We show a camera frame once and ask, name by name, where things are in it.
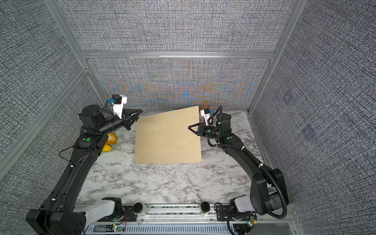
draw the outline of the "plywood board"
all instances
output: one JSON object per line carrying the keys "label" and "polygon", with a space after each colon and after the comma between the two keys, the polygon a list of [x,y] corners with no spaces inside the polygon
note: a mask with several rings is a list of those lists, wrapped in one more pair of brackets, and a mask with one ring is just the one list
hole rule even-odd
{"label": "plywood board", "polygon": [[201,162],[200,137],[188,130],[199,123],[199,107],[140,117],[136,122],[135,163]]}

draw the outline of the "yellow object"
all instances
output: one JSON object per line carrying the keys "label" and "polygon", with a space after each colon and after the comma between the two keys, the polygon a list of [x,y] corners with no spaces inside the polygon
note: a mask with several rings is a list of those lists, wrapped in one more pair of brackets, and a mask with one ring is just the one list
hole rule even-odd
{"label": "yellow object", "polygon": [[105,144],[105,146],[103,147],[102,152],[107,153],[107,152],[111,151],[111,149],[112,149],[111,146],[109,146],[108,144]]}
{"label": "yellow object", "polygon": [[116,141],[117,141],[117,137],[114,133],[110,133],[110,134],[107,134],[108,135],[108,139],[107,139],[107,142],[106,144],[115,144]]}

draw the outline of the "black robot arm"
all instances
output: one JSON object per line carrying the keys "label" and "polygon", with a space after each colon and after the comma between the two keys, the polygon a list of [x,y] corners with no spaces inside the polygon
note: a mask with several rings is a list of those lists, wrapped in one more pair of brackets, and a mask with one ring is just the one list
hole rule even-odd
{"label": "black robot arm", "polygon": [[[270,214],[276,218],[284,218],[287,214],[288,196],[284,180],[284,175],[279,169],[271,169],[258,160],[247,148],[243,142],[232,133],[230,120],[231,115],[221,112],[216,116],[216,126],[206,126],[205,123],[198,123],[189,126],[192,132],[198,136],[208,138],[208,144],[211,147],[220,147],[223,151],[234,158],[244,169],[251,179],[250,201],[253,208],[259,215]],[[276,188],[276,192],[269,194],[267,183]],[[272,211],[283,208],[282,215],[276,215]]]}
{"label": "black robot arm", "polygon": [[[108,118],[104,117],[103,113],[106,112],[109,113]],[[101,154],[108,138],[107,134],[121,127],[130,130],[141,113],[141,109],[123,109],[122,118],[119,118],[113,112],[100,109],[97,105],[89,105],[82,110],[79,118],[83,126],[73,146],[68,165],[41,207],[30,210],[26,216],[26,221],[38,234],[82,233],[86,223],[85,213],[75,213],[73,209],[83,182]],[[112,216],[121,216],[121,210],[120,202],[117,215]]]}

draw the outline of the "white marble surface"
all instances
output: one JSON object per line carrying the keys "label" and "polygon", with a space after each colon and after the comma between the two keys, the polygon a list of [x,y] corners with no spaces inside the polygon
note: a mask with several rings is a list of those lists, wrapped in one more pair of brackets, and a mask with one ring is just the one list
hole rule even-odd
{"label": "white marble surface", "polygon": [[[232,132],[262,161],[246,112],[231,111]],[[103,197],[123,203],[226,203],[250,191],[250,179],[223,150],[201,139],[202,162],[190,164],[134,164],[135,125],[120,129],[121,142],[102,153],[91,167],[77,198],[91,204]]]}

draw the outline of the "gray textured wall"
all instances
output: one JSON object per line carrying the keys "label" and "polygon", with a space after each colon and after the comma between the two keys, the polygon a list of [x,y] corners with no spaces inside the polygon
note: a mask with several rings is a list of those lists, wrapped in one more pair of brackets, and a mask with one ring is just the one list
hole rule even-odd
{"label": "gray textured wall", "polygon": [[180,109],[210,105],[247,109],[267,59],[89,59],[108,96],[127,107]]}
{"label": "gray textured wall", "polygon": [[81,66],[42,0],[0,9],[1,159]]}
{"label": "gray textured wall", "polygon": [[[0,180],[1,234],[35,234],[25,222],[26,214],[38,209],[56,185],[67,165],[59,152],[75,142],[82,126],[77,113],[91,104],[102,105],[84,77]],[[67,150],[63,156],[70,158],[70,154]]]}
{"label": "gray textured wall", "polygon": [[[81,65],[42,0],[2,1],[0,13],[1,158]],[[93,103],[101,104],[83,78],[0,180],[0,234],[35,234],[26,214],[55,186],[67,164],[58,152],[74,143],[77,113]]]}
{"label": "gray textured wall", "polygon": [[375,234],[376,5],[309,0],[253,113],[306,234]]}
{"label": "gray textured wall", "polygon": [[83,50],[273,51],[295,0],[58,3]]}

